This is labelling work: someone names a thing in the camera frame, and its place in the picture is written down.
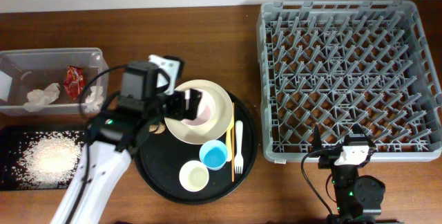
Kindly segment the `white napkin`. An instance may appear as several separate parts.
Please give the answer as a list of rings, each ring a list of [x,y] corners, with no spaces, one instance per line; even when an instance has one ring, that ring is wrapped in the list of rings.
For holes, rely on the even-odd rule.
[[[23,105],[28,112],[36,112],[58,99],[60,94],[59,83],[52,83],[44,90],[35,89],[27,93],[28,101]]]

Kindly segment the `white cup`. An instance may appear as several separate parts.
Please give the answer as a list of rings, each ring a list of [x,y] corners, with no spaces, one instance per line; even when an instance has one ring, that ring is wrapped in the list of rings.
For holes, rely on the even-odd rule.
[[[188,161],[180,169],[179,182],[189,192],[201,191],[209,182],[209,171],[200,161]]]

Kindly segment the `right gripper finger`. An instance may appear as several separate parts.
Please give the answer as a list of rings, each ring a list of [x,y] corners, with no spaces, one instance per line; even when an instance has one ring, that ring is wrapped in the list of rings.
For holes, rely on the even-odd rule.
[[[314,139],[312,142],[312,151],[319,151],[322,149],[323,149],[323,146],[322,146],[322,140],[321,140],[321,136],[320,136],[320,130],[319,130],[318,126],[316,125],[314,127]]]
[[[351,145],[367,145],[369,148],[375,148],[374,142],[365,134],[362,127],[359,124],[354,124],[352,127],[352,133],[350,134]]]

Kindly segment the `red snack wrapper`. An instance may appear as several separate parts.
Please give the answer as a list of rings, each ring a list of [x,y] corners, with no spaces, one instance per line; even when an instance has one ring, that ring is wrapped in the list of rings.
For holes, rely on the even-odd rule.
[[[84,70],[80,67],[69,66],[64,79],[64,89],[69,98],[75,101],[83,92],[85,85]]]

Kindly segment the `small pink plate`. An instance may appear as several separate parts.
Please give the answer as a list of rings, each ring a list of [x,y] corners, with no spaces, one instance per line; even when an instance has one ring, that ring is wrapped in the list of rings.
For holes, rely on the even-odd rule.
[[[200,103],[198,104],[198,113],[196,119],[183,119],[181,121],[181,123],[190,127],[199,127],[205,124],[206,122],[211,120],[215,113],[215,100],[213,99],[211,94],[200,88],[197,88],[197,91],[202,94],[202,97]]]

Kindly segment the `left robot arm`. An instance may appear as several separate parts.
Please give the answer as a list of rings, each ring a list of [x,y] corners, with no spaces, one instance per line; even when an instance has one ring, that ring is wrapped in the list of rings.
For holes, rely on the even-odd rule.
[[[121,68],[120,91],[108,96],[86,123],[77,171],[52,223],[98,223],[117,182],[148,140],[151,126],[164,118],[197,116],[200,92],[175,88],[184,68],[181,59],[151,55],[146,62]]]

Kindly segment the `brown cookie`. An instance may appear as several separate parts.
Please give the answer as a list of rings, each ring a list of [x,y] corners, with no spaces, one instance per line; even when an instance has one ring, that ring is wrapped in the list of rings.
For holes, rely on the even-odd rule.
[[[159,124],[152,124],[149,127],[149,132],[153,133],[153,134],[161,134],[166,130],[166,126],[163,123],[159,123]]]

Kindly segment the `small white tissue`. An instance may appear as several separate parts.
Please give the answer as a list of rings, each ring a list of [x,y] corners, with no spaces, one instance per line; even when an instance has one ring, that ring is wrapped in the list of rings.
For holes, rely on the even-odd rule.
[[[104,101],[103,97],[103,87],[102,86],[92,86],[91,93],[85,99],[86,113],[92,113],[100,110],[100,107]]]

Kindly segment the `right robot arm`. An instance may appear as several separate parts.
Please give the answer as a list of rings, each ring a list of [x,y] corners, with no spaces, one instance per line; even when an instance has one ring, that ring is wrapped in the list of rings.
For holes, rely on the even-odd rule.
[[[358,170],[370,161],[376,145],[355,124],[341,144],[322,147],[320,131],[314,128],[311,153],[319,158],[318,168],[329,169],[334,185],[337,214],[329,214],[328,223],[375,223],[381,214],[385,184],[373,176],[361,176]]]

